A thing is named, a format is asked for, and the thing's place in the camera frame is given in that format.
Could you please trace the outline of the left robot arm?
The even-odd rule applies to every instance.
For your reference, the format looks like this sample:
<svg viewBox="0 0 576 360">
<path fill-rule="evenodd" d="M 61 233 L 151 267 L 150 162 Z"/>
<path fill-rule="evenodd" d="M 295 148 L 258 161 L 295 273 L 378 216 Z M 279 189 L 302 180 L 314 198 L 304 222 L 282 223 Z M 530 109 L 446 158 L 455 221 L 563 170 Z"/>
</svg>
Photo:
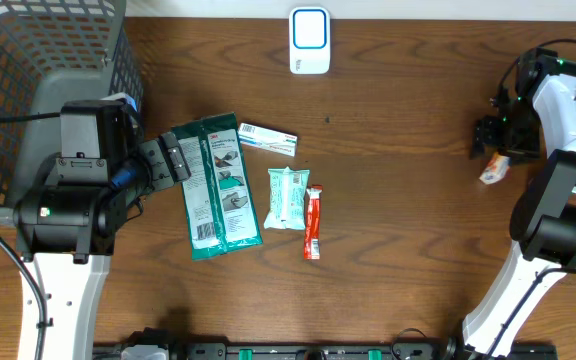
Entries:
<svg viewBox="0 0 576 360">
<path fill-rule="evenodd" d="M 70 101 L 59 112 L 61 150 L 45 181 L 17 202 L 13 220 L 27 282 L 21 359 L 89 359 L 115 237 L 142 197 L 188 180 L 176 137 L 146 141 L 122 95 Z"/>
</svg>

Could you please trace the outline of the red stick sachet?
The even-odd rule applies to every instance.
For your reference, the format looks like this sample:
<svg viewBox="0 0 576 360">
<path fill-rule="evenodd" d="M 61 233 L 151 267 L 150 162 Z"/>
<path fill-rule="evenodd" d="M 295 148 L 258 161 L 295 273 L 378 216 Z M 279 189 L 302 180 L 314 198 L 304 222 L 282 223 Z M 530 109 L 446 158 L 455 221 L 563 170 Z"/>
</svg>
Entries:
<svg viewBox="0 0 576 360">
<path fill-rule="evenodd" d="M 304 238 L 304 258 L 306 260 L 318 260 L 320 258 L 319 233 L 322 191 L 322 185 L 313 185 L 307 189 L 308 207 Z"/>
</svg>

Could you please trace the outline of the teal snack packet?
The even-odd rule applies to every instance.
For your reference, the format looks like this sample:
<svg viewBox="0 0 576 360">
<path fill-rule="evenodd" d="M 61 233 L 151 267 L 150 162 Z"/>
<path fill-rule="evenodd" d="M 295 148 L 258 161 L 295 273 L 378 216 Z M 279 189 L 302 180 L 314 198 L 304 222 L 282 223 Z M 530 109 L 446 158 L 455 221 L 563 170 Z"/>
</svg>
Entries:
<svg viewBox="0 0 576 360">
<path fill-rule="evenodd" d="M 264 228 L 304 230 L 304 199 L 309 170 L 269 169 L 270 208 Z"/>
</svg>

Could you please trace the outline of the orange small box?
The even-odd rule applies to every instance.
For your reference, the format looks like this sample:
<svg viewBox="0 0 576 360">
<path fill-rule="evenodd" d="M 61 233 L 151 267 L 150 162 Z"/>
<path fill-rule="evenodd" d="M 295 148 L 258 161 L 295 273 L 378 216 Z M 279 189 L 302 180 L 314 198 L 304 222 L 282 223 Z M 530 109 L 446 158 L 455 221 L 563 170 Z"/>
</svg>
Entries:
<svg viewBox="0 0 576 360">
<path fill-rule="evenodd" d="M 495 152 L 479 176 L 479 180 L 486 185 L 501 181 L 510 168 L 510 158 Z"/>
</svg>

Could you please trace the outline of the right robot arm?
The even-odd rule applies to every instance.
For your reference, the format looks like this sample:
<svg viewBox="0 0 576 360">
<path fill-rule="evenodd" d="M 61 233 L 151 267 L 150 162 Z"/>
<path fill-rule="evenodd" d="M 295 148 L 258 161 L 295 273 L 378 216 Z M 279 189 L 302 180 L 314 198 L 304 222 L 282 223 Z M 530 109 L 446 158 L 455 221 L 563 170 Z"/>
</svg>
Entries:
<svg viewBox="0 0 576 360">
<path fill-rule="evenodd" d="M 471 157 L 493 148 L 493 170 L 545 154 L 542 170 L 515 204 L 511 246 L 483 300 L 446 347 L 447 359 L 508 359 L 514 339 L 536 305 L 560 279 L 576 274 L 576 62 L 551 42 L 519 55 L 507 69 L 515 89 L 500 83 L 494 116 L 476 121 Z"/>
</svg>

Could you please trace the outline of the large green box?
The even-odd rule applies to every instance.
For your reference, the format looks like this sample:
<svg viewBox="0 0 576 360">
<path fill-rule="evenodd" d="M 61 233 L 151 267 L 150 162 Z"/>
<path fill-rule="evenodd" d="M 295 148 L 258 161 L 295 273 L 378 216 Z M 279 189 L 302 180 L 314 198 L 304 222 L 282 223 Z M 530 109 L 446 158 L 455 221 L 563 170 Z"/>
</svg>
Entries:
<svg viewBox="0 0 576 360">
<path fill-rule="evenodd" d="M 190 172 L 182 194 L 192 259 L 261 245 L 236 115 L 205 117 L 172 133 Z"/>
</svg>

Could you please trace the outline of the white green box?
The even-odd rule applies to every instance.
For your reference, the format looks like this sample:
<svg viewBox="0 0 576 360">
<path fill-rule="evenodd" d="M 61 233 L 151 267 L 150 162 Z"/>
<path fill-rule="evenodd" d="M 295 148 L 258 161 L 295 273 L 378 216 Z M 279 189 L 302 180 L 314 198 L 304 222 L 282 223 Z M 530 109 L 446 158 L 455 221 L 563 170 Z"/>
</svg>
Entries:
<svg viewBox="0 0 576 360">
<path fill-rule="evenodd" d="M 290 157 L 296 155 L 298 137 L 295 135 L 248 123 L 239 125 L 238 135 L 245 145 Z"/>
</svg>

